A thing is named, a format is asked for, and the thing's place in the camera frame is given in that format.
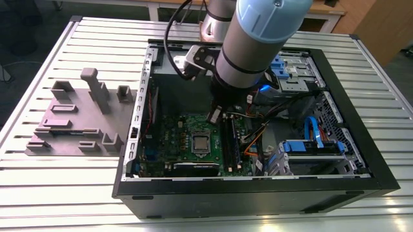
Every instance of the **ram slot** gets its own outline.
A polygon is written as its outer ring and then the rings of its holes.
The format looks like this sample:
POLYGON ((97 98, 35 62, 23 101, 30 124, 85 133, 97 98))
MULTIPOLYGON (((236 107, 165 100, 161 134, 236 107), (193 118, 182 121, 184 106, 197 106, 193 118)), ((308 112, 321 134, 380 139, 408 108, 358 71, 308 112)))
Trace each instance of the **ram slot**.
POLYGON ((229 121, 224 118, 220 122, 220 143, 221 143, 221 156, 224 170, 231 172, 233 170, 233 162, 231 155, 231 131, 229 131, 229 121))
POLYGON ((229 143, 231 143, 231 156, 232 156, 232 167, 240 169, 240 154, 239 154, 239 144, 237 144, 237 137, 236 137, 236 129, 235 129, 235 121, 232 118, 228 119, 229 121, 229 143))

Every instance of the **blue light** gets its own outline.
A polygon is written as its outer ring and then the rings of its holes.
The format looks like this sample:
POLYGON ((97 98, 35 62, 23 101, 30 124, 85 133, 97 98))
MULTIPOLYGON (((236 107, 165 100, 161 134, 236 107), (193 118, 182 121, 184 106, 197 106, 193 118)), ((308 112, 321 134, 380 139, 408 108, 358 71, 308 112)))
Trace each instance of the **blue light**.
POLYGON ((268 85, 264 85, 264 86, 259 89, 259 92, 265 91, 268 88, 269 88, 269 86, 268 86, 268 85))

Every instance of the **white table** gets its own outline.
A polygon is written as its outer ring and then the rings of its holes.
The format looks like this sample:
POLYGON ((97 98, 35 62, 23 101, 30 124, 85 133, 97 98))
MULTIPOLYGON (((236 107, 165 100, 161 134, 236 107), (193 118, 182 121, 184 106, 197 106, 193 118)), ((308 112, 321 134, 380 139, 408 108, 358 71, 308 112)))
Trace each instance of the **white table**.
MULTIPOLYGON (((116 157, 27 157, 25 144, 56 80, 86 87, 84 67, 106 88, 138 88, 146 39, 165 23, 104 18, 69 22, 0 132, 0 230, 53 232, 411 231, 413 110, 363 45, 346 35, 297 32, 288 47, 321 49, 400 190, 325 214, 138 220, 110 198, 116 157)), ((170 40, 197 41, 197 25, 170 29, 170 40)))

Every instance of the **motherboard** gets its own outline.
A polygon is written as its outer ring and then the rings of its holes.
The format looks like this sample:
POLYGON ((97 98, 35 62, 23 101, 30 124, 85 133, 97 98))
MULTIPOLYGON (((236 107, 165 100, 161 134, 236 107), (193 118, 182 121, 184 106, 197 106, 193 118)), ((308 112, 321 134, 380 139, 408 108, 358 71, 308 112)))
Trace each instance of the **motherboard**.
POLYGON ((219 126, 205 122, 205 115, 162 116, 156 149, 144 147, 145 161, 137 169, 145 177, 172 176, 248 176, 249 157, 240 158, 239 141, 245 134, 244 119, 231 117, 219 126), (227 133, 225 124, 233 125, 227 133), (233 136, 233 146, 225 144, 233 136))

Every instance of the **green motherboard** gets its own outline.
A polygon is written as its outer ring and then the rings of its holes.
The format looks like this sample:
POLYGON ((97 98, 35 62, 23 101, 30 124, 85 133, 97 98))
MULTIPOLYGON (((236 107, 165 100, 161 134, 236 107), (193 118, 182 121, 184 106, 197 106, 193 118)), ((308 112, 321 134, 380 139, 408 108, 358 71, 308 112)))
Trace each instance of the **green motherboard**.
MULTIPOLYGON (((236 139, 245 134, 244 119, 233 118, 236 139)), ((169 163, 219 164, 217 176, 251 175, 249 157, 243 157, 240 169, 224 169, 220 128, 205 122, 205 115, 162 116, 158 146, 144 148, 145 162, 140 163, 146 177, 164 177, 164 168, 169 163)))

